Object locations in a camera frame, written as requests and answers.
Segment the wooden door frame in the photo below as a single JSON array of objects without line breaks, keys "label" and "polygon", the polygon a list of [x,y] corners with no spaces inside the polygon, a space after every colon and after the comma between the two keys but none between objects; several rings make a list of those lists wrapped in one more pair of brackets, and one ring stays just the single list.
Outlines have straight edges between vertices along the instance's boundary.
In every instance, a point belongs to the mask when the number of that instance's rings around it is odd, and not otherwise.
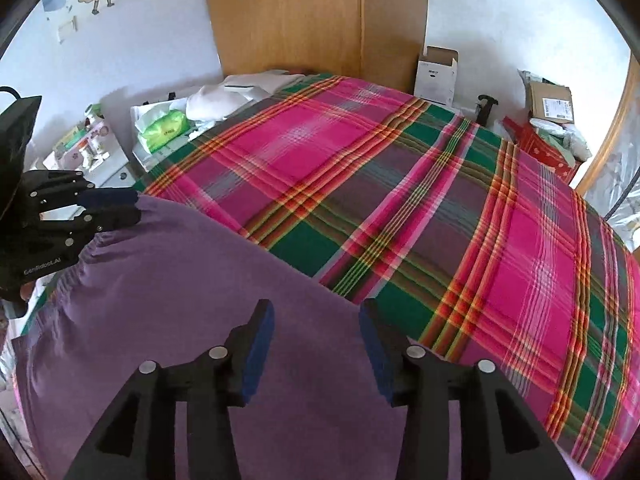
[{"label": "wooden door frame", "polygon": [[611,122],[611,126],[607,133],[607,136],[604,139],[598,153],[596,153],[593,162],[589,166],[589,169],[584,174],[584,177],[575,187],[575,191],[584,196],[585,193],[593,186],[595,181],[600,176],[604,165],[611,155],[611,152],[616,147],[616,143],[618,140],[618,136],[620,131],[622,130],[626,117],[631,111],[633,104],[633,96],[635,94],[636,88],[640,84],[640,64],[636,61],[636,58],[633,54],[630,56],[629,60],[629,69],[626,73],[626,82],[625,88],[622,92],[622,97],[620,98],[620,104],[618,105],[618,110],[616,111],[616,115],[613,117],[613,121]]}]

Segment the white wall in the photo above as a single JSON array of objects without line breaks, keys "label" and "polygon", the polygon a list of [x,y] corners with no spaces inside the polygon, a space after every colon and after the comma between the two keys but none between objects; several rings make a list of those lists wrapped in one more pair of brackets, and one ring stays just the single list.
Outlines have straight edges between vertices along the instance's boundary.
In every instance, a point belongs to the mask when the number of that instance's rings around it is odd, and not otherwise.
[{"label": "white wall", "polygon": [[[62,44],[38,5],[0,60],[0,86],[43,96],[33,137],[39,155],[100,101],[130,149],[130,106],[221,79],[205,0],[120,0]],[[12,100],[0,94],[0,110]]]},{"label": "white wall", "polygon": [[[524,120],[529,70],[572,90],[575,123],[596,153],[618,108],[629,48],[596,0],[429,0],[426,44],[460,54],[456,103],[500,101],[492,118]],[[587,165],[580,168],[579,177]]]}]

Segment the wooden wardrobe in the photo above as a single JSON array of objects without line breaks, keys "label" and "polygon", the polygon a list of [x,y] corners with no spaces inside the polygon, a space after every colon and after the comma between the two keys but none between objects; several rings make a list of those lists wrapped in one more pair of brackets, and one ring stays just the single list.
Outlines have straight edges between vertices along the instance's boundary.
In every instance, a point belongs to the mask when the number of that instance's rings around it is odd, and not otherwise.
[{"label": "wooden wardrobe", "polygon": [[427,0],[207,0],[225,75],[331,72],[413,92]]}]

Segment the light switch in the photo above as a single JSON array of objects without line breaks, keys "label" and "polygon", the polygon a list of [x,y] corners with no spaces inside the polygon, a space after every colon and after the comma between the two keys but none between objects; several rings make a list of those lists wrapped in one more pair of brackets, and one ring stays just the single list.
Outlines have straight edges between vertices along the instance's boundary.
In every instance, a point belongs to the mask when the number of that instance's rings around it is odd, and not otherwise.
[{"label": "light switch", "polygon": [[66,39],[70,38],[76,30],[78,29],[76,27],[76,17],[74,16],[71,20],[58,27],[58,42],[62,43]]}]

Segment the red bag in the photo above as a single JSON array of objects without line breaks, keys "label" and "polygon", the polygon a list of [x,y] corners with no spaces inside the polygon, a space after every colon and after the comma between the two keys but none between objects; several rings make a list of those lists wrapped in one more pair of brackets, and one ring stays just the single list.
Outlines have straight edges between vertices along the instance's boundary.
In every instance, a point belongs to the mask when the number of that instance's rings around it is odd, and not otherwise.
[{"label": "red bag", "polygon": [[502,120],[502,124],[504,124],[504,127],[508,130],[513,131],[516,144],[523,152],[529,153],[533,158],[540,161],[566,184],[570,183],[575,174],[578,173],[578,168],[580,168],[582,162],[576,160],[575,166],[569,168],[562,153],[542,140],[542,138],[536,134],[531,124],[526,123],[524,126],[520,126],[508,117]]}]

